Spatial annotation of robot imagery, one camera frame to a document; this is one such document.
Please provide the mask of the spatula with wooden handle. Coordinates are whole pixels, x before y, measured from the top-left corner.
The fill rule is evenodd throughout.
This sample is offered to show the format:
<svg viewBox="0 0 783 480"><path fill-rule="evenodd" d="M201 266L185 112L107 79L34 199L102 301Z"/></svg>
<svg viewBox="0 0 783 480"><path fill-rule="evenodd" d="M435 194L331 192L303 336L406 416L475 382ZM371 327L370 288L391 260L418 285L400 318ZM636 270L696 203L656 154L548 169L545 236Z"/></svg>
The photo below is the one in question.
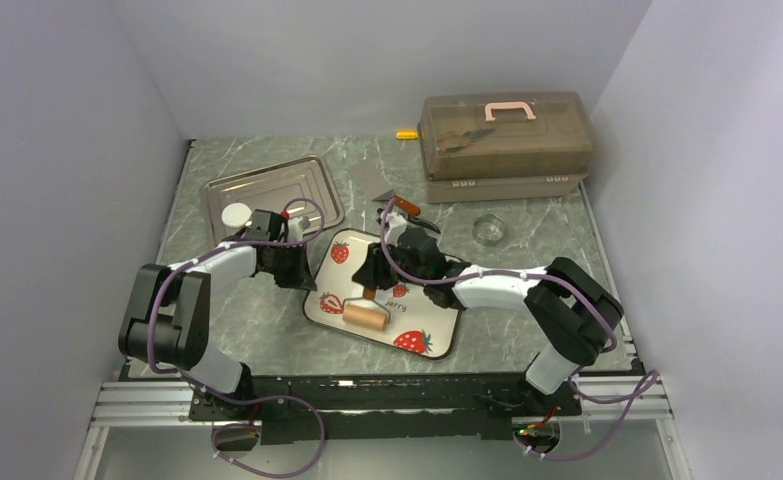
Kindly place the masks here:
<svg viewBox="0 0 783 480"><path fill-rule="evenodd" d="M387 190L373 198L375 202L391 202L398 210L404 214L418 217L421 215L421 208L414 203L395 194L393 189Z"/></svg>

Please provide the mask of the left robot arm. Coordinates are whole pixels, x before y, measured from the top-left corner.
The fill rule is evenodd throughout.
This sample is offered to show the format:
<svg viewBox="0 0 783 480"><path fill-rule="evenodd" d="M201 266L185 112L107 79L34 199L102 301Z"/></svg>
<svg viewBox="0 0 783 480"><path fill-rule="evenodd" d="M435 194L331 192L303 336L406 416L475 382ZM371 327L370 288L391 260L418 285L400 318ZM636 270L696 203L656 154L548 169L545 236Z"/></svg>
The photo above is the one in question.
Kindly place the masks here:
<svg viewBox="0 0 783 480"><path fill-rule="evenodd" d="M235 233L210 252L171 265L146 264L133 283L118 348L159 374L178 374L215 395L231 420L246 417L255 393L249 366L210 339L213 294L259 273L277 287L313 291L307 258L306 216L241 207L224 217Z"/></svg>

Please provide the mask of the strawberry pattern white tray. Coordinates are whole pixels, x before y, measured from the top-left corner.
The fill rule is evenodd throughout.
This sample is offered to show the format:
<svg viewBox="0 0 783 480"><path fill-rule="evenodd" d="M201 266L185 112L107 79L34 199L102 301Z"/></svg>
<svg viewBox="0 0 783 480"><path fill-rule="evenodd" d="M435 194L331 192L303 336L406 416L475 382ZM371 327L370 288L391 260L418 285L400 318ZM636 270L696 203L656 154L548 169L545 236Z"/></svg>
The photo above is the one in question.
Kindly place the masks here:
<svg viewBox="0 0 783 480"><path fill-rule="evenodd" d="M342 319L345 298L358 296L363 287L352 275L363 264L367 248L378 236L362 230L336 232L315 276L317 290L303 302L305 317L341 333L364 338L428 359L439 359L451 350L461 312L436 306L413 284L398 283L376 291L376 300L390 311L384 331L357 327Z"/></svg>

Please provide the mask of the wooden rolling pin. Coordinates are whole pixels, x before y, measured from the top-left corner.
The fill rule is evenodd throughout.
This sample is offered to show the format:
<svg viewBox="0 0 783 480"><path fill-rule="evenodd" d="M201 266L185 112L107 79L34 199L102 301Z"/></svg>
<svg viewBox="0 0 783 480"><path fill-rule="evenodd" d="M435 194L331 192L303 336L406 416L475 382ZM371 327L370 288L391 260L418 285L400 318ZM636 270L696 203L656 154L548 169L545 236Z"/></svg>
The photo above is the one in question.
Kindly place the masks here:
<svg viewBox="0 0 783 480"><path fill-rule="evenodd" d="M384 331L390 311L376 300L376 291L364 288L358 296L345 298L342 319L345 323L374 331Z"/></svg>

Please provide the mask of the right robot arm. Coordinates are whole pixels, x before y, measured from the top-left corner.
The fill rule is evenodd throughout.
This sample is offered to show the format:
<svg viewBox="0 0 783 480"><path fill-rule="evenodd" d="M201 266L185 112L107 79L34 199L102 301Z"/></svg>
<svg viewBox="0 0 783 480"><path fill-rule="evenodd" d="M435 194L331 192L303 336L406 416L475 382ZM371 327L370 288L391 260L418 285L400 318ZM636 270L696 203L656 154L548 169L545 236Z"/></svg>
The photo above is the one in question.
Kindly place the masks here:
<svg viewBox="0 0 783 480"><path fill-rule="evenodd" d="M567 257L532 269L486 268L444 254L420 228L406 230L394 244L370 244L352 280L373 291L413 283L444 309L530 314L547 339L517 391L531 415L545 413L572 374L615 348L614 330L624 316L621 303Z"/></svg>

